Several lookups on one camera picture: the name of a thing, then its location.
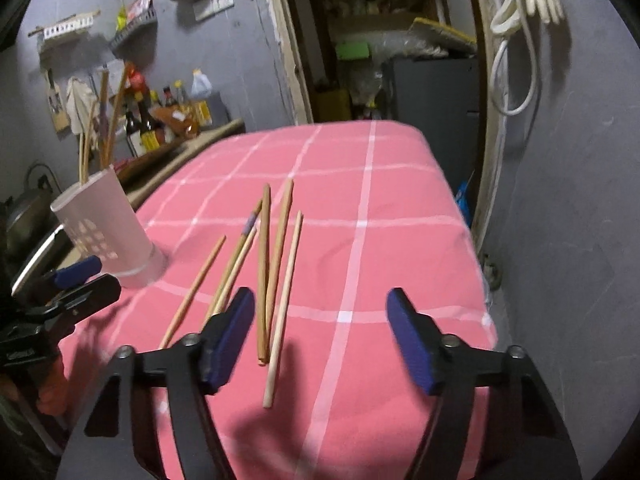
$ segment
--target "paper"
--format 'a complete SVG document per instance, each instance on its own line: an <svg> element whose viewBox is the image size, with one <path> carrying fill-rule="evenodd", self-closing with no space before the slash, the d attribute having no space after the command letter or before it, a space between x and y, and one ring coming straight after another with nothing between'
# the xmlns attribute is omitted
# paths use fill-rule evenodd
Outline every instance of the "paper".
<svg viewBox="0 0 640 480"><path fill-rule="evenodd" d="M234 0L198 0L193 4L196 21L202 20L234 6Z"/></svg>

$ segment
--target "pot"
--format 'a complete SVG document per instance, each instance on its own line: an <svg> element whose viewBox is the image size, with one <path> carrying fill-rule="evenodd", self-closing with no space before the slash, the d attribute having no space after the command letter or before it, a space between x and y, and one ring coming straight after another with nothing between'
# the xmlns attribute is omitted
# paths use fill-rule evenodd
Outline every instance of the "pot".
<svg viewBox="0 0 640 480"><path fill-rule="evenodd" d="M6 220L6 257L22 260L50 226L51 192L30 189L8 208Z"/></svg>

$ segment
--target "wooden chopstick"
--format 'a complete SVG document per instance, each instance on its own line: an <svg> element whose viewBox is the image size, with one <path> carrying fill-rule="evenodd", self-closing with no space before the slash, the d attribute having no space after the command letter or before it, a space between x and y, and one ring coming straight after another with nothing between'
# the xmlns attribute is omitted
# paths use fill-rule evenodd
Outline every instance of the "wooden chopstick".
<svg viewBox="0 0 640 480"><path fill-rule="evenodd" d="M229 279L229 276L231 275L231 271L234 268L234 265L236 264L236 261L240 256L242 248L244 247L244 243L246 242L246 239L249 233L251 232L251 229L254 227L255 221L257 220L261 210L262 210L262 199L260 199L260 201L255 206L255 209L252 211L251 215L249 216L249 219L246 222L246 225L244 226L244 229L242 230L242 234L240 235L240 238L238 238L238 243L236 244L236 248L234 249L233 254L229 258L229 261L226 263L225 272L222 273L222 278L220 279L220 283L218 284L216 293L213 295L211 304L215 305L218 303L220 294L222 293L222 289L226 285L226 281ZM209 311L207 313L207 317L204 320L204 324L207 323L209 318L212 316L212 313L213 313L212 307L209 307Z"/></svg>
<svg viewBox="0 0 640 480"><path fill-rule="evenodd" d="M282 351L282 341L284 339L284 329L287 322L287 310L289 308L289 298L291 295L291 282L293 281L293 271L296 268L296 256L298 254L298 244L300 242L300 230L302 229L302 212L298 211L296 218L296 227L293 231L291 240L291 248L289 250L289 261L287 263L287 271L284 277L284 286L280 297L280 308L278 310L278 319L276 321L276 330L273 335L273 344L271 345L271 359L269 361L269 371L267 373L267 385L264 389L264 397L262 398L262 407L270 408L273 405L273 396L276 388L276 378L278 375L278 367L280 365L280 352Z"/></svg>
<svg viewBox="0 0 640 480"><path fill-rule="evenodd" d="M100 169L106 168L106 136L109 125L107 124L107 98L109 92L109 71L107 69L102 70L102 78L100 80L100 113L98 127L98 138L100 139Z"/></svg>
<svg viewBox="0 0 640 480"><path fill-rule="evenodd" d="M78 141L78 182L84 184L84 130L80 132Z"/></svg>
<svg viewBox="0 0 640 480"><path fill-rule="evenodd" d="M191 288L187 292L187 295L182 300L180 307L178 307L178 310L175 312L174 318L171 320L169 327L166 329L166 333L164 334L164 337L162 338L162 342L158 347L159 350L162 350L167 347L172 337L175 335L175 331L178 330L178 328L180 328L180 325L184 321L184 317L187 315L187 311L191 306L191 302L193 301L193 298L195 297L196 292L200 288L200 285L202 285L202 282L204 281L204 278L209 272L209 269L213 265L213 262L216 261L216 258L218 257L218 253L220 252L222 245L225 243L225 240L226 240L226 236L223 236L222 238L220 238L220 240L218 240L218 243L216 244L216 246L213 247L213 250L209 254L209 257L207 258L207 260L204 262L202 268L200 269L200 272L196 276L196 279L191 284Z"/></svg>
<svg viewBox="0 0 640 480"><path fill-rule="evenodd" d="M222 312L225 309L227 298L231 292L231 289L234 286L234 283L236 282L236 278L238 277L240 270L242 269L244 260L249 250L251 249L252 244L254 243L256 232L257 232L257 228L254 226L251 229L251 232L249 233L249 236L247 237L246 241L244 242L244 246L242 247L242 250L238 255L238 259L236 260L234 267L231 270L231 274L229 275L228 280L226 280L225 286L222 289L222 293L220 294L218 301L216 303L213 303L212 301L211 304L209 305L209 309L207 310L207 317L205 318L204 323L202 325L203 328L207 324L207 321L209 321L209 318L211 316L216 316L217 314L220 314L220 312Z"/></svg>
<svg viewBox="0 0 640 480"><path fill-rule="evenodd" d="M280 278L280 261L282 259L282 251L284 249L284 240L287 235L287 223L289 223L289 213L291 211L291 202L293 200L293 180L287 181L284 195L282 197L282 206L280 208L280 220L278 221L278 233L276 234L276 243L274 245L273 256L269 264L269 281L267 284L267 300L265 306L265 325L267 328L267 341L271 340L271 321L273 319L273 309L275 308L276 295L278 293L278 279Z"/></svg>
<svg viewBox="0 0 640 480"><path fill-rule="evenodd" d="M258 256L258 298L256 320L258 329L258 362L264 366L269 362L269 339L267 338L266 301L269 279L269 224L271 220L271 186L264 185L262 214L260 215L260 255Z"/></svg>
<svg viewBox="0 0 640 480"><path fill-rule="evenodd" d="M97 101L91 104L89 119L84 128L84 137L82 138L82 162L80 169L80 184L84 186L89 180L89 151L91 150L91 132L94 129L95 106Z"/></svg>
<svg viewBox="0 0 640 480"><path fill-rule="evenodd" d="M127 84L127 72L129 71L129 63L125 63L118 85L118 93L113 102L113 115L111 117L111 126L109 129L109 137L107 137L107 159L106 165L110 165L113 160L113 146L115 144L115 134L118 127L118 118L120 117L120 107L122 106L122 97L124 95L125 86Z"/></svg>

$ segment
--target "hose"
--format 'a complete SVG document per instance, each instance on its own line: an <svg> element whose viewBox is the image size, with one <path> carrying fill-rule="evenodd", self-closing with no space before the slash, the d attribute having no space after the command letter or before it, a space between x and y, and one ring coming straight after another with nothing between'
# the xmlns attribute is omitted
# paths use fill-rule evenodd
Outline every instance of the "hose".
<svg viewBox="0 0 640 480"><path fill-rule="evenodd" d="M500 43L500 47L498 48L498 53L496 54L494 59L494 65L491 68L491 78L489 79L489 94L495 108L502 115L507 117L513 117L522 113L531 104L533 95L536 93L536 88L538 86L538 60L536 58L536 47L533 44L533 37L529 28L529 22L527 21L527 13L524 8L523 0L516 0L516 6L518 7L518 12L520 13L522 31L524 32L524 38L527 42L527 49L529 51L529 61L531 65L531 85L529 86L529 93L527 94L527 97L524 99L522 104L517 108L514 108L513 110L504 108L498 101L498 98L495 95L495 81L498 76L498 67L502 62L504 53L507 50L507 44L509 43L509 40L507 39L502 40L502 42Z"/></svg>

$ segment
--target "pink tablecloth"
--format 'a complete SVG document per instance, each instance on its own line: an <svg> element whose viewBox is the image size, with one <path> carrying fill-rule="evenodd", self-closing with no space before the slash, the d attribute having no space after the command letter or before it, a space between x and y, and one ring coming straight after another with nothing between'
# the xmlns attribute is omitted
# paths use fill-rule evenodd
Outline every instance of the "pink tablecloth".
<svg viewBox="0 0 640 480"><path fill-rule="evenodd" d="M123 291L117 304L63 342L72 400L78 403L100 362L118 346L158 346L215 241L227 234L177 337L199 330L265 182L273 193L274 239L289 177L296 182L291 224L299 209L305 223L274 407L261 407L266 370L257 366L254 325L231 382L209 400L216 427L241 479L402 478L433 399L408 379L386 322L386 294L403 287L443 332L473 346L490 348L495 330L470 234L446 181L420 132L397 123L310 125L233 137L182 168L138 212L170 256L163 279ZM255 290L255 247L236 286ZM467 478L481 441L482 392L476 408ZM158 413L167 476L177 480L182 474L164 392Z"/></svg>

